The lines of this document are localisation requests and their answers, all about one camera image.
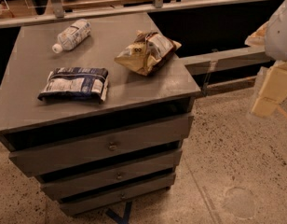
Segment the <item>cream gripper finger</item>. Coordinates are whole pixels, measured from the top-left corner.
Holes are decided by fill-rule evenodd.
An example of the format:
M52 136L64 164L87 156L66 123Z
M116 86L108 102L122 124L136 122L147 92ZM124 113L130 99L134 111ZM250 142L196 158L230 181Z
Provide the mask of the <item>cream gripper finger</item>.
M245 44L250 47L264 46L267 26L268 22L262 24L255 32L246 38Z
M256 117L270 116L287 98L287 62L275 61L261 67L254 84L254 97L250 112Z

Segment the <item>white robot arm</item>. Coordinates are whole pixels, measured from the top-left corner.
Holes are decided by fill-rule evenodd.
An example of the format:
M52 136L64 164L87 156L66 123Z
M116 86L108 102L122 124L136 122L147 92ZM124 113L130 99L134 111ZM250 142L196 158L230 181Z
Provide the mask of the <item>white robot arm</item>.
M265 54L275 61L266 70L265 77L259 78L261 87L251 108L253 115L265 118L287 98L287 0L246 38L245 44L264 47Z

